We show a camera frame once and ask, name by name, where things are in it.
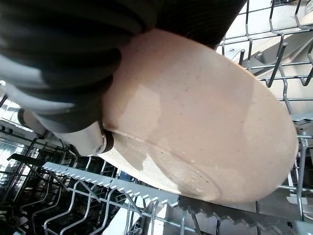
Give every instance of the dishwasher rack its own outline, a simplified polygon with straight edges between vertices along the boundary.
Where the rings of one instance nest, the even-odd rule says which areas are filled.
[[[221,221],[231,220],[234,224],[244,223],[247,226],[257,226],[257,234],[263,234],[268,227],[274,229],[277,234],[309,234],[312,231],[310,221],[303,212],[304,197],[313,197],[313,188],[304,187],[304,173],[307,167],[306,160],[312,149],[313,132],[310,132],[312,114],[299,114],[295,118],[292,112],[292,102],[312,102],[312,97],[288,97],[288,82],[292,79],[301,81],[303,87],[312,85],[313,76],[313,42],[308,45],[307,60],[283,63],[284,52],[288,48],[285,39],[288,35],[313,32],[312,25],[301,25],[298,17],[299,9],[303,1],[296,1],[294,13],[294,26],[274,28],[272,23],[273,13],[276,8],[289,4],[288,1],[277,5],[272,1],[268,7],[250,9],[250,1],[247,1],[245,10],[239,15],[245,16],[246,32],[242,35],[225,36],[220,44],[221,53],[234,57],[234,50],[227,51],[227,46],[248,42],[247,50],[239,51],[239,64],[249,72],[258,70],[272,70],[269,77],[258,79],[267,87],[271,87],[277,81],[283,81],[282,97],[279,101],[285,103],[286,108],[294,119],[298,132],[299,153],[295,166],[291,171],[290,179],[296,182],[288,185],[285,181],[279,188],[295,194],[298,209],[298,221],[287,220],[275,216],[259,213],[258,202],[255,202],[255,212],[248,212],[230,207],[214,205],[195,199],[181,197],[153,188],[138,179],[127,175],[115,166],[97,157],[77,157],[62,141],[53,136],[39,139],[31,130],[22,127],[13,116],[16,116],[15,106],[13,114],[8,113],[13,103],[7,95],[3,95],[0,101],[2,109],[2,121],[0,129],[1,171],[0,171],[0,221],[1,229],[9,234],[101,234],[108,229],[110,223],[117,217],[120,210],[126,213],[126,222],[120,224],[123,234],[136,235],[147,234],[144,224],[150,221],[149,234],[154,234],[156,221],[161,221],[180,229],[180,234],[196,233],[208,234],[201,231],[196,214],[202,212],[206,217],[215,216],[217,224],[215,234],[220,234]],[[250,33],[248,29],[249,16],[255,12],[270,10],[268,24],[269,30]],[[252,51],[255,42],[265,38],[280,37],[274,63],[255,65]],[[292,66],[309,65],[311,70],[305,74],[292,76],[285,75],[285,70]],[[14,160],[12,154],[26,156]],[[113,181],[121,184],[120,187],[111,184]],[[138,187],[138,191],[127,191],[127,185],[131,183]],[[180,221],[172,221],[157,216],[157,207],[160,204],[180,207]],[[185,225],[187,214],[191,215],[193,227]]]

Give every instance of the rack tine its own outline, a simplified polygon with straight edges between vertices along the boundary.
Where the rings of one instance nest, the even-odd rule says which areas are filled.
[[[154,203],[153,208],[152,208],[152,215],[151,215],[151,235],[154,234],[157,205],[158,205],[158,201],[156,201],[156,202]]]
[[[245,54],[245,49],[242,49],[240,51],[240,58],[239,58],[239,65],[242,66],[243,65],[243,60],[244,60],[244,54]]]
[[[49,175],[51,175],[66,191],[69,191],[69,189],[66,187],[66,185],[51,171],[47,171]]]
[[[47,182],[47,180],[41,175],[39,174],[34,167],[32,167],[30,164],[28,163],[24,163],[26,166],[28,166],[39,178],[41,178],[44,182]]]
[[[126,225],[125,225],[124,235],[127,235],[130,213],[131,213],[131,204],[128,203],[127,217],[126,217]]]
[[[191,213],[191,218],[194,221],[194,224],[195,224],[195,227],[196,227],[196,230],[197,230],[197,234],[198,235],[202,235],[201,229],[199,227],[199,224],[198,224],[198,221],[197,221],[197,218],[196,218],[196,215],[194,213]]]
[[[101,227],[98,228],[98,229],[96,229],[95,231],[93,231],[90,235],[95,235],[97,232],[103,230],[104,227],[106,226],[106,223],[107,223],[107,220],[108,220],[108,217],[109,217],[110,198],[111,198],[111,195],[112,195],[112,193],[113,193],[114,191],[115,191],[115,190],[112,189],[112,190],[109,192],[109,194],[108,194],[107,204],[106,204],[106,212],[105,212],[104,220],[103,220],[103,223],[102,223]]]
[[[298,1],[298,5],[297,5],[297,8],[296,8],[295,13],[294,13],[295,22],[297,23],[298,28],[300,28],[300,29],[313,29],[313,27],[311,27],[311,26],[303,26],[300,24],[300,21],[298,18],[298,11],[299,11],[300,5],[301,5],[301,0]]]
[[[285,73],[284,73],[284,69],[283,69],[283,67],[280,65],[279,66],[279,72],[280,72],[280,74],[282,75],[282,77],[285,77]],[[287,79],[283,79],[283,83],[284,83],[284,88],[283,88],[283,101],[285,102],[285,104],[286,104],[286,107],[287,107],[287,109],[288,109],[288,112],[289,112],[289,114],[291,114],[292,113],[292,111],[291,111],[291,106],[290,106],[290,102],[289,102],[289,99],[288,99],[288,97],[287,97],[287,89],[288,89],[288,82],[287,82]]]
[[[126,196],[126,198],[129,200],[130,204],[133,206],[133,208],[135,209],[135,211],[139,214],[140,217],[142,217],[141,211],[138,209],[138,206],[136,205],[136,203],[132,200],[132,198],[125,193],[124,194]]]
[[[281,47],[280,52],[279,52],[278,57],[277,57],[277,61],[276,61],[276,64],[275,64],[273,73],[272,73],[270,79],[265,81],[265,82],[266,82],[266,86],[267,86],[268,88],[270,88],[270,87],[272,86],[272,84],[273,84],[275,75],[276,75],[277,70],[278,70],[278,68],[279,68],[279,66],[280,66],[280,62],[281,62],[281,60],[282,60],[282,58],[283,58],[284,51],[285,51],[285,48],[286,48],[287,44],[288,44],[288,43],[286,43],[286,42],[284,42],[284,43],[282,44],[282,47]]]
[[[77,185],[78,185],[79,183],[80,183],[80,182],[77,181],[77,182],[74,184],[73,193],[72,193],[72,198],[71,198],[71,202],[70,202],[70,205],[69,205],[68,210],[67,210],[66,212],[64,212],[64,213],[61,213],[61,214],[59,214],[59,215],[56,215],[56,216],[54,216],[54,217],[52,217],[52,218],[50,218],[50,219],[47,219],[47,220],[45,221],[45,223],[44,223],[45,235],[48,235],[47,225],[48,225],[48,223],[49,223],[50,221],[52,221],[52,220],[54,220],[54,219],[57,219],[57,218],[60,218],[60,217],[62,217],[63,215],[66,215],[66,214],[70,213],[70,211],[72,210],[73,205],[74,205],[74,200],[75,200],[76,187],[77,187]]]
[[[270,27],[270,31],[272,33],[277,33],[277,31],[273,28],[273,23],[272,23],[272,17],[273,17],[273,12],[274,12],[274,6],[275,6],[275,1],[272,1],[272,5],[270,6],[270,14],[269,14],[269,27]]]
[[[88,159],[87,165],[86,165],[86,167],[85,167],[85,171],[87,171],[87,170],[88,170],[88,168],[89,168],[89,165],[90,165],[90,163],[91,163],[91,157],[92,157],[92,156],[89,156],[89,159]]]
[[[42,199],[40,199],[40,200],[38,200],[38,201],[36,201],[36,202],[28,203],[28,204],[25,204],[25,205],[21,206],[21,207],[20,207],[20,211],[22,211],[24,207],[28,207],[28,206],[31,206],[31,205],[34,205],[34,204],[43,202],[43,201],[47,198],[47,196],[48,196],[48,192],[49,192],[49,182],[47,183],[46,187],[47,187],[47,189],[46,189],[45,195],[44,195],[44,197],[43,197]]]
[[[222,55],[225,56],[225,40],[226,40],[226,37],[224,36],[223,37],[223,42],[222,42]]]
[[[302,208],[302,187],[303,187],[303,176],[304,176],[304,166],[305,166],[305,156],[307,145],[304,139],[300,139],[301,151],[300,151],[300,166],[299,166],[299,178],[297,185],[297,202],[300,220],[303,220],[303,208]]]
[[[220,235],[221,233],[221,221],[218,219],[216,222],[216,235]]]
[[[313,49],[313,42],[311,43],[311,46],[310,46],[309,51],[308,51],[308,59],[309,59],[310,63],[312,64],[312,69],[311,69],[307,79],[304,79],[302,77],[300,78],[300,81],[301,81],[303,86],[307,86],[309,84],[312,76],[313,76],[313,58],[312,58],[312,54],[311,54],[312,49]]]
[[[182,213],[182,216],[181,216],[181,223],[180,223],[180,235],[184,235],[185,233],[185,216],[187,214],[187,211],[184,211]]]
[[[54,205],[52,205],[51,207],[47,207],[47,208],[44,208],[42,210],[39,210],[39,211],[36,211],[34,212],[32,215],[31,215],[31,223],[32,223],[32,229],[33,229],[33,232],[34,234],[36,234],[36,231],[35,231],[35,215],[38,214],[38,213],[41,213],[41,212],[44,212],[48,209],[51,209],[51,208],[54,208],[58,205],[59,201],[60,201],[60,198],[61,198],[61,192],[62,192],[62,188],[60,187],[59,188],[59,196],[58,196],[58,199],[56,201],[56,203]]]
[[[88,191],[89,193],[98,201],[101,202],[100,198],[88,187],[88,185],[85,184],[84,181],[78,180]]]
[[[80,223],[82,223],[82,222],[84,222],[84,221],[86,220],[86,218],[87,218],[87,216],[88,216],[88,213],[89,213],[89,210],[90,210],[90,203],[91,203],[91,193],[89,193],[89,196],[88,196],[88,204],[87,204],[87,209],[86,209],[86,212],[85,212],[84,217],[83,217],[82,219],[76,221],[75,223],[72,223],[72,224],[66,226],[65,228],[63,228],[63,229],[61,230],[61,232],[60,232],[60,235],[63,235],[63,233],[64,233],[66,230],[68,230],[68,229],[74,227],[75,225],[80,224]]]

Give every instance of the wire rack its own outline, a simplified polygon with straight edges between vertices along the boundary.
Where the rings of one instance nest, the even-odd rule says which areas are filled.
[[[298,15],[304,1],[299,0],[293,3],[295,6],[294,25],[281,28],[273,26],[273,16],[276,9],[289,4],[288,1],[279,5],[276,5],[277,1],[272,1],[270,6],[256,9],[250,8],[250,2],[248,0],[239,13],[239,17],[245,18],[245,32],[239,35],[226,35],[218,51],[225,56],[233,53],[234,58],[236,55],[233,47],[241,47],[243,43],[248,43],[248,47],[238,50],[239,65],[251,73],[260,70],[267,71],[265,76],[258,76],[257,79],[264,82],[268,88],[282,81],[282,87],[279,90],[281,97],[278,97],[278,100],[284,102],[291,116],[298,115],[299,112],[294,112],[297,108],[292,103],[305,102],[309,103],[308,107],[310,107],[313,104],[313,97],[290,97],[288,84],[290,81],[297,80],[303,88],[312,85],[310,82],[313,76],[312,40],[307,41],[305,59],[290,62],[283,60],[284,53],[290,46],[287,42],[289,35],[313,32],[313,26],[300,24]],[[249,16],[253,13],[262,14],[262,12],[269,12],[267,19],[269,29],[251,32]],[[276,44],[274,60],[256,65],[254,58],[260,56],[260,52],[253,53],[253,49],[258,45],[258,41],[277,37],[279,43]],[[286,75],[288,68],[295,66],[309,66],[309,69],[305,74]],[[177,227],[181,235],[209,234],[200,228],[196,217],[198,212],[202,212],[205,217],[212,215],[217,217],[214,228],[214,233],[217,235],[220,234],[221,221],[225,218],[232,220],[235,224],[239,221],[249,226],[257,225],[257,235],[267,230],[261,221],[269,227],[271,222],[283,223],[282,226],[277,225],[279,229],[274,229],[277,234],[284,234],[285,227],[295,230],[295,227],[292,228],[294,221],[260,214],[258,202],[255,202],[255,212],[244,213],[239,209],[186,199],[150,187],[100,158],[78,158],[61,141],[40,140],[30,129],[22,127],[16,117],[19,106],[10,101],[6,94],[1,97],[0,106],[1,120],[4,121],[0,129],[0,219],[6,222],[6,225],[2,224],[1,227],[8,231],[7,234],[9,232],[46,235],[110,234],[110,225],[116,223],[118,217],[120,217],[119,227],[122,228],[121,234],[154,234],[157,222]],[[299,153],[288,180],[279,187],[296,198],[299,221],[306,218],[303,200],[307,201],[307,198],[313,197],[311,185],[304,184],[305,170],[310,167],[306,161],[312,148],[313,133],[308,128],[311,121],[312,116],[308,114],[303,114],[302,118],[295,120],[300,143]],[[19,160],[14,158],[7,160],[13,154],[20,156]],[[40,162],[49,162],[54,168],[40,165]],[[75,171],[75,174],[66,173],[67,171]],[[95,175],[89,177],[89,173],[96,174],[103,180],[101,182],[93,180],[92,177]],[[112,186],[113,180],[122,186]],[[140,190],[146,190],[147,193],[138,195],[134,192],[127,192],[128,183],[137,185]],[[179,220],[173,221],[157,216],[160,205],[179,206],[181,208]],[[192,226],[185,224],[187,214],[191,216]],[[150,225],[149,229],[145,229],[147,223]]]

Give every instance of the dish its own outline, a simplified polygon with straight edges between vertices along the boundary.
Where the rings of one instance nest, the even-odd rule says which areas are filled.
[[[121,53],[102,107],[118,153],[100,157],[154,187],[216,203],[257,200],[283,182],[296,131],[252,74],[157,29]]]

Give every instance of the beige ceramic bowl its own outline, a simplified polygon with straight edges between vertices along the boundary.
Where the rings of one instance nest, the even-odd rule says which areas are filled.
[[[161,30],[121,51],[103,96],[119,154],[100,155],[106,161],[154,187],[218,203],[262,198],[286,178],[295,128],[250,73]]]

